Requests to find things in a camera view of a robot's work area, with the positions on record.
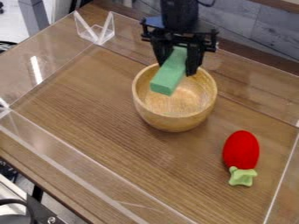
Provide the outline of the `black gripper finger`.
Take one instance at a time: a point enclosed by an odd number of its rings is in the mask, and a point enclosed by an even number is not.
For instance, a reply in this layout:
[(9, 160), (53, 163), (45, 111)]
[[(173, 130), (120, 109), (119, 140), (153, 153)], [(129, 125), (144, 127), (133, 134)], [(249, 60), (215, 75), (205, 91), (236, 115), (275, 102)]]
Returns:
[(185, 59), (185, 75), (196, 74), (197, 68), (201, 66), (204, 53), (211, 49), (205, 41), (199, 43), (189, 43), (187, 45), (187, 59)]
[(173, 52), (173, 44), (168, 39), (151, 37), (151, 45), (159, 66), (161, 66)]

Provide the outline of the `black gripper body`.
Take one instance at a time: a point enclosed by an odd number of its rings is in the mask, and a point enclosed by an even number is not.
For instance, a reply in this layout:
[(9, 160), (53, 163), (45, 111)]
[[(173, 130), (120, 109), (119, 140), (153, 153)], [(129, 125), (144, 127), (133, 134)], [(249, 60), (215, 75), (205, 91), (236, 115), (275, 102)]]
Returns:
[(144, 17), (141, 39), (151, 43), (151, 37), (168, 39), (175, 47), (184, 47), (189, 43), (205, 41), (209, 45), (208, 52), (216, 51), (217, 29), (199, 19), (200, 7), (211, 7), (211, 3), (200, 0), (160, 0), (160, 14)]

